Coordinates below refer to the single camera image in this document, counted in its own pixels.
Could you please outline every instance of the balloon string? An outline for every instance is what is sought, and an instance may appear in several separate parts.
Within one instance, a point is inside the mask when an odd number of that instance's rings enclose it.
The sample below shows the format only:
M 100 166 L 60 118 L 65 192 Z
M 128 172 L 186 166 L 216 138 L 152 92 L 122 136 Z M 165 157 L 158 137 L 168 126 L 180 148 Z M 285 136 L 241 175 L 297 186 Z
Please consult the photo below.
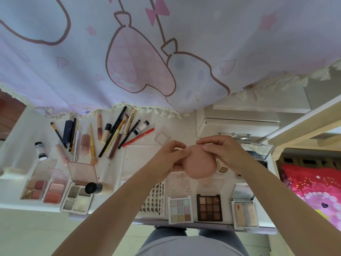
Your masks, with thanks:
M 155 11 L 154 1 L 153 0 L 149 0 L 149 1 L 150 1 L 150 4 L 151 4 L 151 7 L 153 8 L 153 11 Z M 161 25 L 159 16 L 156 14 L 155 17 L 156 17 L 156 21 L 158 22 L 160 33 L 161 33 L 161 36 L 162 36 L 162 41 L 165 44 L 166 43 L 166 38 L 165 38 L 165 34 L 163 33 L 163 29 L 162 29 L 162 25 Z
M 124 12 L 125 11 L 125 9 L 123 8 L 123 5 L 122 5 L 122 2 L 121 2 L 121 0 L 117 0 L 118 1 L 118 3 L 120 4 L 120 6 L 121 6 L 121 10 L 122 10 L 122 12 Z

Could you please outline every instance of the hand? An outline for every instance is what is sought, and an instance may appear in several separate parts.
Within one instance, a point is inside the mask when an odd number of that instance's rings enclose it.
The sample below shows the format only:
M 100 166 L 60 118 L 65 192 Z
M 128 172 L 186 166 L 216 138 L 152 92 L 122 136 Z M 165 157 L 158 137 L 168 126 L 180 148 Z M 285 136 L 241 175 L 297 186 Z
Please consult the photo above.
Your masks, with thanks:
M 155 177 L 156 183 L 163 181 L 171 172 L 184 171 L 182 165 L 175 164 L 180 159 L 190 155 L 186 145 L 179 141 L 170 141 L 164 145 L 143 167 L 149 176 Z
M 235 173 L 247 168 L 255 160 L 249 155 L 241 145 L 229 135 L 214 135 L 199 139 L 197 144 L 208 144 L 203 147 L 207 152 L 216 154 L 228 168 Z

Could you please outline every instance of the person's left hand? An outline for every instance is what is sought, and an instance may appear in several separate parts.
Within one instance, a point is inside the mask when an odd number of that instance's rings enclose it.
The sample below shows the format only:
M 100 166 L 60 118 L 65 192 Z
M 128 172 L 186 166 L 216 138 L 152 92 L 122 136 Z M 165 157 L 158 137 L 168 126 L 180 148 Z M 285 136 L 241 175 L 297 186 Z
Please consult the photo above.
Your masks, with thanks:
M 183 171 L 183 166 L 175 164 L 180 159 L 190 155 L 190 150 L 185 149 L 186 145 L 179 141 L 170 141 L 164 145 L 151 160 L 143 167 L 149 176 L 155 178 L 156 183 L 167 178 L 171 172 Z

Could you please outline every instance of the person's right hand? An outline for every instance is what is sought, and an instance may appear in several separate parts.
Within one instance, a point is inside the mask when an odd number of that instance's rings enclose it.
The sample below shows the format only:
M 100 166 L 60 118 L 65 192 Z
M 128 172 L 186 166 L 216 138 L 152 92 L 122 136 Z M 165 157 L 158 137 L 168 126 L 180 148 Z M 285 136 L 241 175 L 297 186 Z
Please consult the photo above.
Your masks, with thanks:
M 203 149 L 207 152 L 216 154 L 218 159 L 221 159 L 228 168 L 235 173 L 248 168 L 250 163 L 255 160 L 249 155 L 241 145 L 229 135 L 214 135 L 199 139 L 197 144 L 207 144 Z

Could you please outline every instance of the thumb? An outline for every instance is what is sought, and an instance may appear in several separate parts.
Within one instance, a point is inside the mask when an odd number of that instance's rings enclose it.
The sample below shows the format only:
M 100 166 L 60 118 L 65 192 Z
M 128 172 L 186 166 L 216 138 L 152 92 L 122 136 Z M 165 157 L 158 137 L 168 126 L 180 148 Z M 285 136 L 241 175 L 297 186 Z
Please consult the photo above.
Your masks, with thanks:
M 191 151 L 189 149 L 182 149 L 172 153 L 172 160 L 176 162 L 182 158 L 189 156 Z
M 202 147 L 203 150 L 224 157 L 223 147 L 221 145 L 208 144 Z

